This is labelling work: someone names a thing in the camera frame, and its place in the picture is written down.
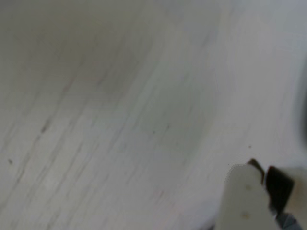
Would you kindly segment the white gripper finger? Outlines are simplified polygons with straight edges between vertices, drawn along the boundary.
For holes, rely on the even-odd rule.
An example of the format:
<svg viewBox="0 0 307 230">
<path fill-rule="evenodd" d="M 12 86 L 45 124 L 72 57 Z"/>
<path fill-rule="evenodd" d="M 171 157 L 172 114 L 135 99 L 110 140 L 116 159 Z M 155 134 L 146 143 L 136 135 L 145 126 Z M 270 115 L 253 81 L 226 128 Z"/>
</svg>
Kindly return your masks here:
<svg viewBox="0 0 307 230">
<path fill-rule="evenodd" d="M 263 186 L 265 173 L 255 159 L 234 165 L 227 174 L 216 230 L 279 230 Z"/>
<path fill-rule="evenodd" d="M 307 228 L 307 170 L 269 167 L 265 180 L 270 208 L 278 222 L 292 216 L 300 228 Z"/>
</svg>

